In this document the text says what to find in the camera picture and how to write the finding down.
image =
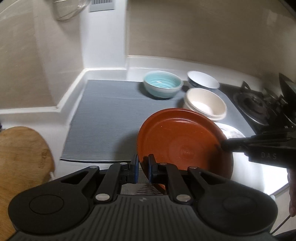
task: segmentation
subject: turquoise bowl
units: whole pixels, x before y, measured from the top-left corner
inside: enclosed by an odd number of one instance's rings
[[[151,71],[144,77],[145,89],[153,96],[162,99],[174,97],[183,86],[176,75],[165,71]]]

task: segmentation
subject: human hand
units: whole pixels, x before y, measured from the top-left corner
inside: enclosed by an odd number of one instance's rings
[[[288,172],[288,182],[290,186],[290,204],[289,212],[291,217],[296,215],[296,169],[287,169]]]

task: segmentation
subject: silver screw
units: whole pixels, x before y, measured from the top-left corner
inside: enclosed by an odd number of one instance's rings
[[[176,199],[179,201],[179,202],[188,202],[190,201],[191,197],[187,194],[179,194]]]
[[[110,199],[110,196],[106,193],[100,193],[96,195],[96,200],[98,201],[107,201]]]

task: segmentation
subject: bowl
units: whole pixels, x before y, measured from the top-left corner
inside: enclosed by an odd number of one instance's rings
[[[198,112],[212,121],[220,121],[227,114],[225,102],[218,95],[202,88],[188,90],[184,97],[183,107]]]
[[[174,97],[182,88],[183,81],[176,75],[165,71],[151,71],[144,77],[145,89],[161,99]]]
[[[197,166],[230,179],[233,155],[219,148],[223,140],[223,132],[208,118],[191,110],[170,108],[154,113],[143,123],[137,153],[148,179],[149,154],[157,163],[172,163],[180,170]]]
[[[219,82],[212,76],[199,71],[189,71],[187,73],[188,82],[196,88],[218,89]]]

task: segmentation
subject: cable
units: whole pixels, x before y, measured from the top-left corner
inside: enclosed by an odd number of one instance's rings
[[[287,222],[288,221],[288,219],[291,217],[291,215],[289,215],[275,230],[273,230],[272,232],[271,232],[271,234],[274,234],[276,231],[278,231],[278,229],[281,227],[281,226],[283,226],[284,224],[285,224],[285,222]]]

